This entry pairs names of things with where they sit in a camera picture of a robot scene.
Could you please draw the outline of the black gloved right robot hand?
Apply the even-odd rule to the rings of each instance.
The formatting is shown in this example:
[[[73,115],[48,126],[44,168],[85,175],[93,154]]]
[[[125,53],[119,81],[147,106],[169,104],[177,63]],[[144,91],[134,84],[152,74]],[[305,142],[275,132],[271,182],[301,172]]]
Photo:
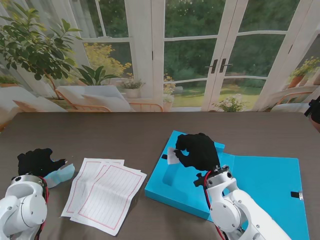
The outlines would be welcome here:
[[[214,141],[204,133],[179,135],[174,152],[186,168],[214,171],[221,167]]]

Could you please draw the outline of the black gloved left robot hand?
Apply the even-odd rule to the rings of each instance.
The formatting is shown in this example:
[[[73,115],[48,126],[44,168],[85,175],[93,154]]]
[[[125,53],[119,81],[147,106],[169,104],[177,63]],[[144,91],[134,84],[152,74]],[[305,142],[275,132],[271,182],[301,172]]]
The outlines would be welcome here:
[[[53,151],[50,148],[37,148],[17,156],[18,175],[34,175],[46,177],[48,174],[59,170],[66,163],[66,159],[53,161],[51,159]]]

